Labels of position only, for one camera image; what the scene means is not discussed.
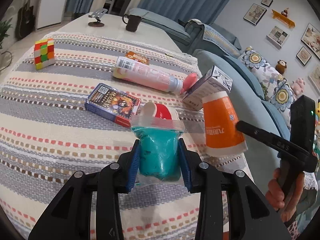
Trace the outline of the leopard print sleeve forearm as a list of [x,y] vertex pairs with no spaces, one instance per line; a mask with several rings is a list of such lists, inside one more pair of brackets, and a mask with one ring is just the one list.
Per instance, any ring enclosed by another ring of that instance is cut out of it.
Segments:
[[294,213],[290,220],[285,222],[288,232],[290,233],[291,239],[296,240],[300,235],[298,230],[298,223],[297,223],[297,215]]

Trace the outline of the right hand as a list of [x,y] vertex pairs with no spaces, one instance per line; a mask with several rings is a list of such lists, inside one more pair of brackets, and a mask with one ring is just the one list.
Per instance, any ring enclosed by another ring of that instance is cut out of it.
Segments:
[[296,188],[293,195],[286,205],[284,202],[284,193],[278,184],[278,178],[280,177],[280,168],[276,168],[273,173],[273,179],[268,183],[268,191],[265,194],[265,198],[272,205],[275,210],[282,209],[281,220],[288,222],[296,212],[296,206],[301,198],[304,187],[304,173],[300,173],[296,180]]

